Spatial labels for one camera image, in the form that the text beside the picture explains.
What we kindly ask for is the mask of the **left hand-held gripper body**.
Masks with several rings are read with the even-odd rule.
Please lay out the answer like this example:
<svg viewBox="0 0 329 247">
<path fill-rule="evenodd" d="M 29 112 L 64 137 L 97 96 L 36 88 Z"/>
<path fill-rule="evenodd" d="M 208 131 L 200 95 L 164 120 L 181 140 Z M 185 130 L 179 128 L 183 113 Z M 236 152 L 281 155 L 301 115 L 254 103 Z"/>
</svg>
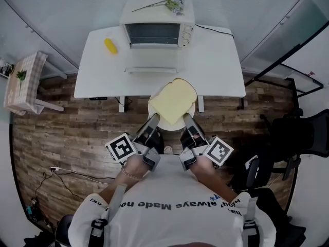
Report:
<svg viewBox="0 0 329 247">
<path fill-rule="evenodd" d="M 158 165 L 161 155 L 164 152 L 164 141 L 161 133 L 158 131 L 159 142 L 150 143 L 149 145 L 142 145 L 133 142 L 132 136 L 123 133 L 112 141 L 105 144 L 106 149 L 109 151 L 112 159 L 120 164 L 127 161 L 130 156 L 141 156 L 143 162 L 147 165 L 149 171 L 154 171 Z"/>
</svg>

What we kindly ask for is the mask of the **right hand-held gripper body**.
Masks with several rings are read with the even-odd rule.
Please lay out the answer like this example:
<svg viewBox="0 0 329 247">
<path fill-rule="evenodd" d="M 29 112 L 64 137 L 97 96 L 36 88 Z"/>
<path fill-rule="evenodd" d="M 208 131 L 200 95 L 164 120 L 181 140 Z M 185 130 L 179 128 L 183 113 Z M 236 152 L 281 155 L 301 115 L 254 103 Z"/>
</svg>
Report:
<svg viewBox="0 0 329 247">
<path fill-rule="evenodd" d="M 180 138 L 183 151 L 179 155 L 184 171 L 196 163 L 198 157 L 206 157 L 220 167 L 229 158 L 234 149 L 217 135 L 207 137 L 203 133 L 192 134 L 185 130 Z"/>
</svg>

